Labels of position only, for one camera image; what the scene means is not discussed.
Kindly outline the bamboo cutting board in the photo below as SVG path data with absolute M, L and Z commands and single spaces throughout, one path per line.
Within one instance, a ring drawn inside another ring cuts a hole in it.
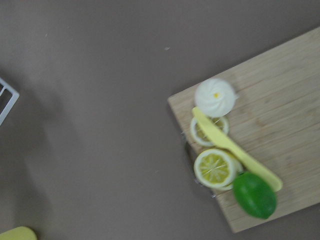
M 271 219 L 320 201 L 320 30 L 217 75 L 238 94 L 229 136 L 283 182 Z

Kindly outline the pastel cup rack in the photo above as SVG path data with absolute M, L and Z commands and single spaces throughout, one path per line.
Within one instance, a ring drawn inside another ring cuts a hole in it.
M 17 102 L 20 94 L 2 78 L 0 79 L 0 124 Z

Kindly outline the green lime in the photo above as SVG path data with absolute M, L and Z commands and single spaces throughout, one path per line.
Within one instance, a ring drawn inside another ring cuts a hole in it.
M 251 172 L 240 173 L 233 181 L 233 195 L 250 216 L 266 220 L 277 208 L 277 196 L 271 187 Z

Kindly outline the yellow plastic knife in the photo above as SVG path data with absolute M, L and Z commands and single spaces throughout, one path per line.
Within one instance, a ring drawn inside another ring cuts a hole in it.
M 249 172 L 262 178 L 273 191 L 278 192 L 282 189 L 283 181 L 275 173 L 242 149 L 214 125 L 198 107 L 192 109 L 192 114 L 200 129 L 216 147 L 229 150 Z

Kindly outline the yellow plastic cup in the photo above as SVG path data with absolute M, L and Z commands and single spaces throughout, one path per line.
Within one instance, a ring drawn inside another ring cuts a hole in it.
M 16 227 L 0 234 L 0 240 L 37 240 L 35 232 L 26 226 Z

